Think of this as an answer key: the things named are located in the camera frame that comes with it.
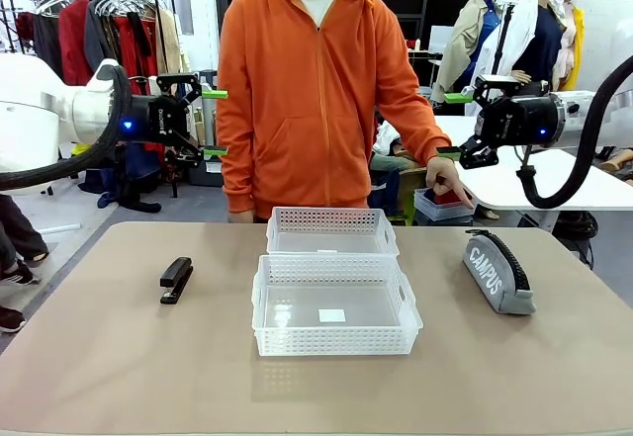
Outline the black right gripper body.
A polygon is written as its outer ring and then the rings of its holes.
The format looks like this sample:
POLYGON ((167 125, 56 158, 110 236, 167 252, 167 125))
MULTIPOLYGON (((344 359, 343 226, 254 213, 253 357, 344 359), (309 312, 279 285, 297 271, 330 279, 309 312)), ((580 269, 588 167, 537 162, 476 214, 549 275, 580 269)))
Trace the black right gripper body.
POLYGON ((490 148, 550 145, 562 131, 562 102, 555 95, 483 99, 475 138, 490 148))

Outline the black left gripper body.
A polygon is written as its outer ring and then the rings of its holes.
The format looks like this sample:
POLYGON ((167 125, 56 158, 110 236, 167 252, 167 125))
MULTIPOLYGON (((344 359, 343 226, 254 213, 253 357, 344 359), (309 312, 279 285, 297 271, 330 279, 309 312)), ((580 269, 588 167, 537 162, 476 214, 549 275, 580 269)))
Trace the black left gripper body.
POLYGON ((183 146, 190 139, 188 106, 172 96, 132 95, 129 140, 183 146))

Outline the person's left hand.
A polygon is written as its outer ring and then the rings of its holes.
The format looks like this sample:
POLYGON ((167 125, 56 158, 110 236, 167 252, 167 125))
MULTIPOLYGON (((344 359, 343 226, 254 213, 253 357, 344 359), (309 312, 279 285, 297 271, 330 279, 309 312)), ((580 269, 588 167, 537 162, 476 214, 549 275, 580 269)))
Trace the person's left hand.
POLYGON ((426 162, 426 185, 436 197, 454 193, 465 207, 470 210, 474 208, 450 158, 434 156, 426 162))

